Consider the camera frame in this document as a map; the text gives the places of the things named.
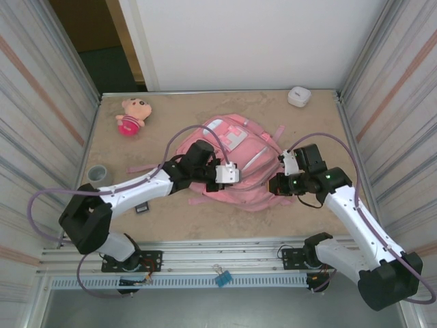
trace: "white wall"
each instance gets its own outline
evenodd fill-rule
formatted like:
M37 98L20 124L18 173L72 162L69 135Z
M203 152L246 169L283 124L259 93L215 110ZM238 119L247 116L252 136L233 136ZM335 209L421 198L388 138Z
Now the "white wall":
M338 88L385 0L120 0L149 91Z

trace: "corrugated metal wall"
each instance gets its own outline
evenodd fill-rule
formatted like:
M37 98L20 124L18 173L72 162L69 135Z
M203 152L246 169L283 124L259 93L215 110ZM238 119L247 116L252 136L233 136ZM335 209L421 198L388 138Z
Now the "corrugated metal wall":
M44 187L72 188L98 95L44 1L0 1L0 326L23 313L42 248L25 213ZM59 234L59 195L33 208L40 228Z
M344 105L382 224L437 288L437 1L403 1L379 36ZM435 304L419 310L437 327Z

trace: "blue binder clip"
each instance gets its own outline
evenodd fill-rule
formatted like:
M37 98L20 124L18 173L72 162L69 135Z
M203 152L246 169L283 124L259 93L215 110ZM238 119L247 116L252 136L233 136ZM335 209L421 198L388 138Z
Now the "blue binder clip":
M233 279L232 275L228 270L223 272L222 268L220 266L218 266L217 264L214 265L214 268L218 274L218 277L215 277L214 280L219 288L223 287L224 285L226 285L232 281L232 279Z

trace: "white label on backpack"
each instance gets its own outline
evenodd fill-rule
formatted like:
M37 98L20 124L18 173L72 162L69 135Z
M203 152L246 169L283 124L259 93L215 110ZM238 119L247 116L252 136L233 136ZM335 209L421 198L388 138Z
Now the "white label on backpack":
M214 130L217 126L219 126L223 121L222 120L214 120L207 125L208 128ZM203 135L207 135L209 133L208 130L203 130Z
M211 130L215 130L220 124L223 123L222 120L214 120L211 123L207 125L208 128ZM203 135L207 135L209 133L208 130L203 130ZM246 139L247 133L244 132L241 128L238 126L229 125L227 128L227 132L220 134L218 138L220 139L221 143L224 145L225 148L227 148L229 151L234 150L237 148L239 144L243 142L244 139Z

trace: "cable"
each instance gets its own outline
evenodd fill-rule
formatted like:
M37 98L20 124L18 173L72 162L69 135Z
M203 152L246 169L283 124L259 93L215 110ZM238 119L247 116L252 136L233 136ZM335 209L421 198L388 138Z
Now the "cable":
M323 270L324 270L323 275L325 275L326 271L328 270L328 265L326 263L322 265L322 268L320 269L318 274L322 273Z
M307 202L304 202L303 200L301 200L301 198L299 197L299 195L298 195L298 200L299 200L299 202L300 202L301 204L304 204L305 206L308 206L308 207L312 207L312 208L322 208L322 207L323 207L323 204L320 204L320 206L314 206L314 205L311 205L311 204L309 204L309 203L307 203Z
M88 288L85 287L85 285L83 284L83 282L81 281L81 267L83 264L83 261L87 258L89 254L85 254L82 259L79 261L79 265L77 266L77 270L76 270L76 278L77 278L77 283L79 284L79 286L82 288L82 290L84 292L86 292L87 294L97 297L99 299L122 299L124 297L130 296L130 294L124 294L124 295L108 295L108 294L103 294L102 292L94 292L93 290L90 290Z
M146 262L152 263L152 265L150 265L150 275L152 275L152 273L155 272L155 264L154 264L153 260L150 260L149 258L144 258L143 261L144 261L143 264L144 264L146 270L147 270L147 263Z
M278 249L278 252L276 253L277 258L280 259L280 260L282 260L282 258L279 257L279 252L280 252L280 251L281 251L285 246L288 246L289 248L294 248L293 246L290 246L290 245L282 245L282 246L280 246L280 248Z
M184 133L187 130L190 130L192 128L202 128L204 130L207 130L211 133L211 135L215 138L215 140L217 140L218 145L220 146L220 149L223 153L223 157L226 161L227 164L229 164L229 159L227 158L226 155L226 150L225 147L223 146L223 144L221 143L219 137L217 136L217 134L210 128L208 128L207 126L204 125L200 125L200 124L195 124L195 125L190 125L187 126L186 128L183 128L181 131L179 131L178 133L176 133L169 141L169 143L167 144L167 147L165 148L165 152L164 152L164 157L163 160L161 161L161 163L158 165L158 167L156 168L156 171L154 171L152 174L150 174L149 176L146 176L143 180L130 184L128 186L119 188L112 191L78 191L78 190L67 190L67 189L60 189L60 188L47 188L47 189L42 189L37 191L36 193L34 193L30 199L29 202L27 203L27 220L29 221L31 227L33 228L33 230L39 234L40 236L44 237L45 239L48 239L50 241L56 241L56 242L63 242L66 244L72 244L72 241L67 241L65 239L62 238L62 236L60 238L51 236L50 234L47 234L43 231L41 231L39 229L39 227L36 225L35 220L32 217L32 206L33 206L33 202L36 200L36 198L38 198L40 195L43 195L45 193L63 193L66 195L82 195L82 196L105 196L105 195L111 195L113 193L121 193L122 191L126 191L135 187L138 187L140 185L142 185L143 183L153 179L158 172L163 168L165 161L167 160L167 157L169 155L169 151L170 151L170 145L171 143L173 143L173 141L175 141L175 139L177 137L179 137L182 133Z
M372 232L372 234L382 243L382 245L389 251L389 253L391 255L393 255L393 257L396 258L396 260L398 260L408 271L410 271L411 274L413 274L429 290L429 293L431 294L431 298L428 300L422 301L422 300L418 300L418 299L405 299L404 301L414 303L414 304L422 304L422 305L434 303L437 300L435 290L431 287L431 285L421 275L419 275L407 262L405 262L404 259L402 259L400 256L398 256L396 254L396 252L393 251L389 247L389 244L385 241L384 238L382 238L378 234L376 229L370 224L369 220L366 218L365 214L362 212L361 208L359 207L359 201L358 201L359 194L358 193L359 193L359 190L361 188L361 178L360 178L360 174L359 174L359 170L358 170L358 164L356 163L354 155L350 151L349 147L347 147L346 144L344 142L342 142L342 140L340 140L339 138L337 138L334 135L330 135L329 133L316 132L316 133L310 133L309 135L305 135L304 137L300 138L298 141L296 141L293 144L293 146L291 146L289 148L289 151L293 150L300 142L302 142L310 137L315 137L315 136L322 136L322 137L328 137L328 138L334 139L336 142L341 144L343 146L343 148L346 150L346 152L349 154L349 157L354 164L355 172L356 172L356 188L355 188L355 194L354 194L354 203L355 203L355 208L356 208L358 214L360 215L361 219L364 221L365 225ZM333 276L335 275L336 272L337 272L337 270L334 270L333 273L330 275L330 277L322 285L317 287L314 291L317 291L321 287L325 286L333 278Z
M337 269L334 269L334 271L330 274L330 276L328 277L328 279L321 284L320 286L318 286L317 288L313 288L311 289L313 292L317 292L318 290L322 289L323 287L325 287L330 281L331 279L335 276L335 274L337 273Z

